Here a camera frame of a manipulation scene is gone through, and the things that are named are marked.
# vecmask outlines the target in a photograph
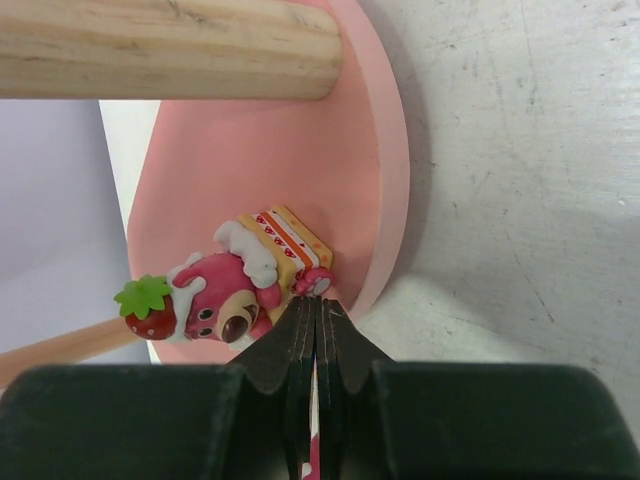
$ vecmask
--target wooden dowel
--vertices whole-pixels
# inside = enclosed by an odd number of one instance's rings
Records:
[[[0,389],[31,367],[77,363],[139,340],[140,338],[129,330],[122,318],[114,318],[11,350],[0,354]]]
[[[326,96],[325,11],[274,0],[0,0],[0,97]]]

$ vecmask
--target figurine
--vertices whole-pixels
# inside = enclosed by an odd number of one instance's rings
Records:
[[[146,340],[258,339],[292,295],[322,295],[333,284],[333,254],[286,207],[240,215],[214,239],[222,251],[194,253],[166,277],[128,282],[114,300]]]

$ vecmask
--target pink toy bear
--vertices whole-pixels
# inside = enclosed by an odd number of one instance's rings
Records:
[[[219,253],[204,257],[175,276],[173,285],[178,288],[185,288],[197,277],[206,282],[204,290],[193,296],[187,338],[233,343],[247,332],[256,340],[272,328],[265,310],[280,305],[280,288],[277,283],[267,289],[256,288],[243,269],[240,257]]]

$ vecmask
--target bear ear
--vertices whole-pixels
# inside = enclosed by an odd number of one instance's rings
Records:
[[[200,276],[200,268],[188,267],[178,273],[173,279],[173,284],[178,288],[184,288],[189,285],[194,278]]]

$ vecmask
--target bear eye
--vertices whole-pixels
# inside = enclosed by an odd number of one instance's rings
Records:
[[[200,313],[198,313],[198,318],[200,320],[209,320],[211,317],[213,317],[213,310],[210,308],[203,308],[200,310]]]

